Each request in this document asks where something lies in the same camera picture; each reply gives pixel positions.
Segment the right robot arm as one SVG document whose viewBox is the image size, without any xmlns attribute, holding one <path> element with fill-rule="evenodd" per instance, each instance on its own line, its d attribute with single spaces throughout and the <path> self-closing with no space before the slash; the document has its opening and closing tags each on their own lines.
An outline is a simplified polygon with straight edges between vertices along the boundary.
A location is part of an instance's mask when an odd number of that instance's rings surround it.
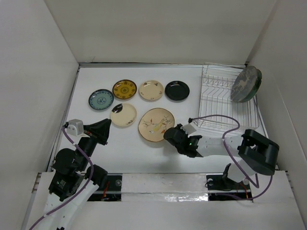
<svg viewBox="0 0 307 230">
<path fill-rule="evenodd" d="M 226 188 L 233 188 L 243 179 L 251 180 L 256 174 L 275 174 L 279 145 L 257 131 L 246 129 L 242 135 L 224 134 L 221 138 L 194 135 L 196 132 L 192 124 L 178 124 L 164 133 L 164 139 L 179 154 L 190 158 L 230 157 L 232 162 L 226 166 L 221 178 Z"/>
</svg>

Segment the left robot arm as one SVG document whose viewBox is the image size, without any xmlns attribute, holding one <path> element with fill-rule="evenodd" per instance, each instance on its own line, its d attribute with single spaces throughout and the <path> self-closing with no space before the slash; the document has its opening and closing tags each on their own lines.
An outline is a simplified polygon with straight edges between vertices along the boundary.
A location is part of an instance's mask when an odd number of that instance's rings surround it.
<svg viewBox="0 0 307 230">
<path fill-rule="evenodd" d="M 61 149 L 52 168 L 55 174 L 48 187 L 44 213 L 32 230 L 68 230 L 77 213 L 90 196 L 107 184 L 107 171 L 93 164 L 91 156 L 97 146 L 106 145 L 110 119 L 85 125 L 82 120 L 66 122 L 61 131 L 74 149 Z"/>
</svg>

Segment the light green floral plate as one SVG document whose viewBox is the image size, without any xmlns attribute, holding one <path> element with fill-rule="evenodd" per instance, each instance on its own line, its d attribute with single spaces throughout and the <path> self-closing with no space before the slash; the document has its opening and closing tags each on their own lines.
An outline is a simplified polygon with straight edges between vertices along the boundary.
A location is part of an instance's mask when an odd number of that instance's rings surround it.
<svg viewBox="0 0 307 230">
<path fill-rule="evenodd" d="M 260 86 L 261 86 L 261 82 L 262 82 L 262 72 L 257 69 L 257 77 L 256 77 L 256 80 L 255 80 L 255 84 L 250 92 L 250 99 L 252 99 L 256 93 L 258 92 Z"/>
</svg>

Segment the beige bird branch plate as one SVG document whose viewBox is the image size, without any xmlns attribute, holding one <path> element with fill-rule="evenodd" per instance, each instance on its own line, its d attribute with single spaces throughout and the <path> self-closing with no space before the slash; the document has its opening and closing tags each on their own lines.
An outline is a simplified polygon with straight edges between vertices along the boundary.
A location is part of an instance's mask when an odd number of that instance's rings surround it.
<svg viewBox="0 0 307 230">
<path fill-rule="evenodd" d="M 164 108 L 153 108 L 141 118 L 138 131 L 145 140 L 160 142 L 164 140 L 165 132 L 174 125 L 175 118 L 170 111 Z"/>
</svg>

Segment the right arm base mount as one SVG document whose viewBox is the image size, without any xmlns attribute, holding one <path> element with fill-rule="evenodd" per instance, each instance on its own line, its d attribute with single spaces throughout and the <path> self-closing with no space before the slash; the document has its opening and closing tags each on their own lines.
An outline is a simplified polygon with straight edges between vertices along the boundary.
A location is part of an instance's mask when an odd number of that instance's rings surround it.
<svg viewBox="0 0 307 230">
<path fill-rule="evenodd" d="M 238 192 L 241 190 L 249 190 L 249 184 L 244 184 L 242 181 L 240 183 L 235 182 L 228 178 L 228 171 L 231 164 L 226 165 L 223 174 L 210 174 L 206 176 L 205 187 L 208 190 L 218 190 L 223 192 Z"/>
</svg>

